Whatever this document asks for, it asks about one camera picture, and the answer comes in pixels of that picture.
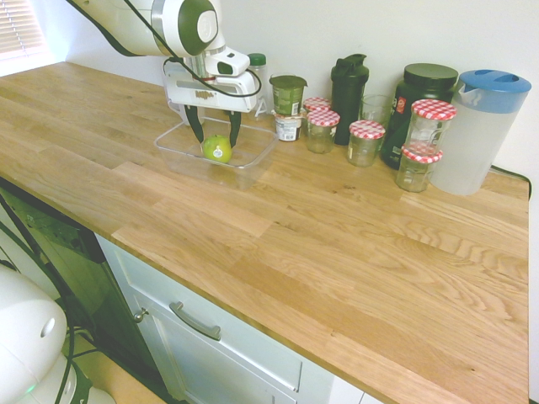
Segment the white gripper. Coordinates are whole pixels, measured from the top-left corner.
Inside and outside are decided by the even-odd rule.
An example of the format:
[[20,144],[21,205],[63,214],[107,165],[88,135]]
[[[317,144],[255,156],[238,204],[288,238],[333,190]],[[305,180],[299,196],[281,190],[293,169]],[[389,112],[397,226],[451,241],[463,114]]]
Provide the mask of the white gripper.
[[241,113],[250,112],[257,103],[259,78],[252,72],[236,77],[213,77],[209,81],[195,78],[180,63],[165,61],[163,83],[168,101],[185,105],[184,111],[199,143],[205,139],[197,107],[228,110],[231,148],[237,144]]

